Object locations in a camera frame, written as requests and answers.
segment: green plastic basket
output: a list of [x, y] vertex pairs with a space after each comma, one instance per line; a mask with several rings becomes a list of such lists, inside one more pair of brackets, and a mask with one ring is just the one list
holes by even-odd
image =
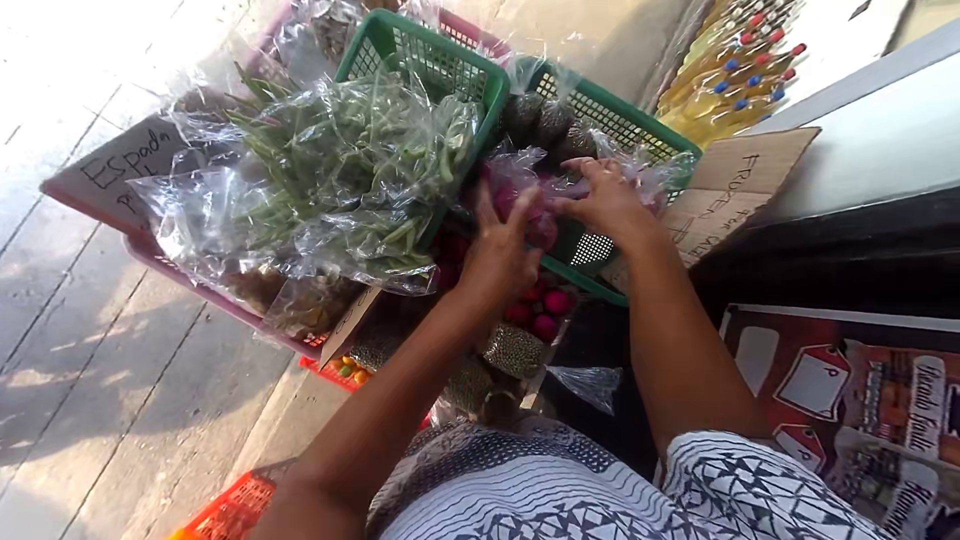
[[[486, 116], [480, 124], [467, 159], [455, 171], [458, 183], [473, 166], [494, 133], [510, 94], [510, 80], [500, 66], [432, 30], [383, 9], [372, 10], [364, 19], [337, 69], [336, 81], [350, 81], [376, 72], [381, 60], [413, 69], [420, 76], [430, 99], [446, 95], [479, 101]], [[434, 209], [433, 219], [418, 241], [429, 245], [444, 219], [446, 206]]]
[[[557, 85], [551, 70], [546, 63], [528, 90], [535, 90], [544, 98], [556, 97]], [[697, 145], [587, 79], [577, 85], [567, 103], [578, 117], [592, 119], [598, 129], [624, 148], [645, 145], [655, 162], [669, 160], [684, 151], [691, 152], [697, 159], [703, 154]], [[672, 201], [679, 192], [678, 189], [668, 193], [667, 200]], [[619, 253], [613, 241], [600, 234], [587, 233], [583, 224], [572, 219], [559, 219], [558, 228], [557, 242], [540, 264], [612, 304], [626, 306], [627, 297], [596, 276]]]

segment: handwritten sign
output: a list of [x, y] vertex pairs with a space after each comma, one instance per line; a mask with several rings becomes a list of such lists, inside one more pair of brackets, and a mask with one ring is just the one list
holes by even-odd
[[40, 190], [123, 233], [147, 230], [145, 209], [126, 181], [168, 174], [174, 154], [184, 148], [174, 125], [153, 115], [60, 171]]
[[[709, 253], [777, 192], [820, 128], [745, 135], [711, 144], [663, 225], [689, 267]], [[615, 259], [600, 275], [627, 292], [627, 266]]]

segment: person's left hand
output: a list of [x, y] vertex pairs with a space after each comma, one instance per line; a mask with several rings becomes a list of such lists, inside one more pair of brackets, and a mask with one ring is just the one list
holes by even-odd
[[539, 192], [536, 186], [524, 189], [516, 198], [507, 223], [501, 223], [493, 209], [490, 187], [481, 183], [475, 212], [480, 231], [454, 287], [463, 301], [499, 318], [511, 302], [537, 281], [543, 251], [526, 251], [523, 231], [527, 210]]

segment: black and white shirt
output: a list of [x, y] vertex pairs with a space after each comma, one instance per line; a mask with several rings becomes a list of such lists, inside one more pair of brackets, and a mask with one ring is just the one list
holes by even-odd
[[789, 456], [718, 431], [673, 440], [660, 491], [579, 432], [422, 432], [373, 499], [370, 537], [888, 539]]

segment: person's right hand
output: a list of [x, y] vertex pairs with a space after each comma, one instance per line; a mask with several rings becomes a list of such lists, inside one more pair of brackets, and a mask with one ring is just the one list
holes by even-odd
[[608, 236], [621, 250], [666, 238], [666, 230], [640, 203], [616, 160], [577, 158], [565, 161], [563, 166], [580, 169], [590, 182], [590, 194], [579, 201], [552, 199], [556, 211], [576, 218], [593, 233]]

